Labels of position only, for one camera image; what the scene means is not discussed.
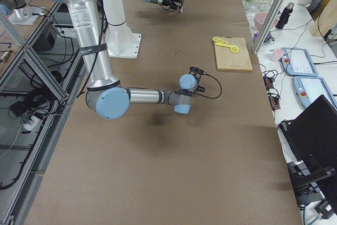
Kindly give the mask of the steel jigger measuring cup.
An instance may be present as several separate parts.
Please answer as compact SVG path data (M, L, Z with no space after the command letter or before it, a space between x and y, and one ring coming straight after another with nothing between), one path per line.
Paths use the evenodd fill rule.
M183 4L185 0L180 0L180 7L179 7L179 12L183 13Z

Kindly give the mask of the pink cup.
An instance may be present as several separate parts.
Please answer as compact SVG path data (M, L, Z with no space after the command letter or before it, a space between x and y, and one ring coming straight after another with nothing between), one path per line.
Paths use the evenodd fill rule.
M272 55L271 55L271 61L272 62L278 62L281 57L283 56L284 51L280 48L276 48L273 50Z

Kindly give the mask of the wooden cutting board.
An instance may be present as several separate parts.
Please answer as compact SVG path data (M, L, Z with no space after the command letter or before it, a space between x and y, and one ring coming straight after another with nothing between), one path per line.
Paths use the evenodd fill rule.
M217 42L213 41L217 69L221 71L252 71L253 67L245 39L240 37L220 38L227 41L228 45L238 47L239 52L232 53L230 48L217 46Z

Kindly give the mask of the lemon slice front left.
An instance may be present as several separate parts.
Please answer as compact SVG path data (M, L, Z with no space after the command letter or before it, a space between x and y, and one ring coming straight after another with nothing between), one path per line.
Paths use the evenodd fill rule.
M214 36L214 37L212 38L212 40L213 40L214 42L219 42L219 41L221 40L221 38L218 37L218 36Z

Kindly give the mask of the lemon slice on spoon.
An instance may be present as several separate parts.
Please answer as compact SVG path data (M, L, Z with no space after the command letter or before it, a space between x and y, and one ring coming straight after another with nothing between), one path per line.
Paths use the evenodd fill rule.
M236 47L236 46L234 46L234 47L231 47L231 48L230 48L230 51L231 51L232 53L238 53L238 52L239 52L239 48Z

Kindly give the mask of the black power strip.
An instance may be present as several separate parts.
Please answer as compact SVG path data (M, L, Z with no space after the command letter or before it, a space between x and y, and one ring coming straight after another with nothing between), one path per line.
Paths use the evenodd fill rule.
M274 78L264 76L263 81L264 81L264 84L265 84L265 88L266 88L266 91L267 91L267 96L268 96L268 99L269 99L271 109L273 111L279 110L281 108L280 107L281 97L280 97L280 94L279 94L278 90L273 85Z

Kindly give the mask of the pink bowl with ice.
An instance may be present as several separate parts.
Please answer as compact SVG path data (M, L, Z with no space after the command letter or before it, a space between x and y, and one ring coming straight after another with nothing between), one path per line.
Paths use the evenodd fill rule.
M255 14L254 25L255 25L255 27L258 31L260 31L262 29L263 24L264 24L267 16L268 16L268 12L259 12L259 13ZM272 26L271 26L270 30L275 27L275 25L278 23L278 21L279 20L277 18L274 18L274 21L272 23Z

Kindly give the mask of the blue teach pendant far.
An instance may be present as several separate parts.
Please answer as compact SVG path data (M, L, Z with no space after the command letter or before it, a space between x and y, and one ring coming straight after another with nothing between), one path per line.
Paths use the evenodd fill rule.
M289 76L318 77L318 72L307 49L282 47L281 50L283 51L281 63Z

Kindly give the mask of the blue teach pendant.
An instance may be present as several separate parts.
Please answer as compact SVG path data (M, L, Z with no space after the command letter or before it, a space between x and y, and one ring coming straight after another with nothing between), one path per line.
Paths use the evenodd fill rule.
M318 77L318 72L307 49L282 47L281 50L283 51L281 63L289 76Z
M293 86L304 108L307 108L321 95L324 95L331 105L336 108L336 100L324 78L295 76L293 78Z

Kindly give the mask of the black water bottle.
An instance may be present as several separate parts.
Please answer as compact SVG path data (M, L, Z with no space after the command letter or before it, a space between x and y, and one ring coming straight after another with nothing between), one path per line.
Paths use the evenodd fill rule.
M284 8L284 10L281 13L281 16L279 18L278 23L276 24L275 28L277 29L283 29L285 24L288 23L289 17L291 13L293 12L294 3L289 2L287 6Z

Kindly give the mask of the blue teach pendant near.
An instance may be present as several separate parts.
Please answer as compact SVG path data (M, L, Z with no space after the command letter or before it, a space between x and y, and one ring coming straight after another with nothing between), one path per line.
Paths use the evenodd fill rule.
M324 95L331 105L336 108L336 100L324 78L295 76L293 78L293 86L304 108L307 108L321 95Z

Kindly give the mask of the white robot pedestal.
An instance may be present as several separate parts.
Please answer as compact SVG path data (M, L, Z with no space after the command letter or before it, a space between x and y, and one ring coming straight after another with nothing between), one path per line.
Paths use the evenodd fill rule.
M103 8L108 23L105 41L109 56L136 59L142 36L128 27L122 0L103 0Z

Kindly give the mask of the aluminium frame post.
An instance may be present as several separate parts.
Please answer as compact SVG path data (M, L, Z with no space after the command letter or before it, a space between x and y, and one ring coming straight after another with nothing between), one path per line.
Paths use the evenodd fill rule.
M281 4L284 0L274 0L269 12L268 16L266 17L266 20L263 24L262 29L259 32L259 35L257 39L255 40L253 46L252 46L252 54L257 55L267 34L270 32L270 28L272 26L272 23L274 21L274 18L279 12L279 9L281 7Z

